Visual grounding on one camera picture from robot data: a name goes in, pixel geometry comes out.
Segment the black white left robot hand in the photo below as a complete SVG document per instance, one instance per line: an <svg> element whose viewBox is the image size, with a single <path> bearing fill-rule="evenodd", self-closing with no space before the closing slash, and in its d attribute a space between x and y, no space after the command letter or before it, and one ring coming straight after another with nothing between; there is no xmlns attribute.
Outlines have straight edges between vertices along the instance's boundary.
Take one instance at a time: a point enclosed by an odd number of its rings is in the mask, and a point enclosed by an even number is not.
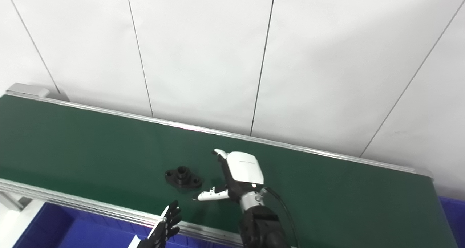
<svg viewBox="0 0 465 248"><path fill-rule="evenodd" d="M161 213L147 238L134 236L129 248L164 248L167 241L180 232L178 223L182 220L179 202L174 200Z"/></svg>

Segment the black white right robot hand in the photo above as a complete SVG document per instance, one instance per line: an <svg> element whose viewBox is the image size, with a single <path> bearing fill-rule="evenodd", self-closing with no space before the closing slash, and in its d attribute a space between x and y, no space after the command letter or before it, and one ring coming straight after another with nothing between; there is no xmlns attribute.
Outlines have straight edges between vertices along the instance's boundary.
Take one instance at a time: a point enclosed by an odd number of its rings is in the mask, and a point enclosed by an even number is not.
<svg viewBox="0 0 465 248"><path fill-rule="evenodd" d="M194 195L193 200L230 199L239 203L243 210L260 205L256 196L263 189L264 176L256 157L240 151L228 153L222 149L214 149L212 154L217 156L221 164L225 183Z"/></svg>

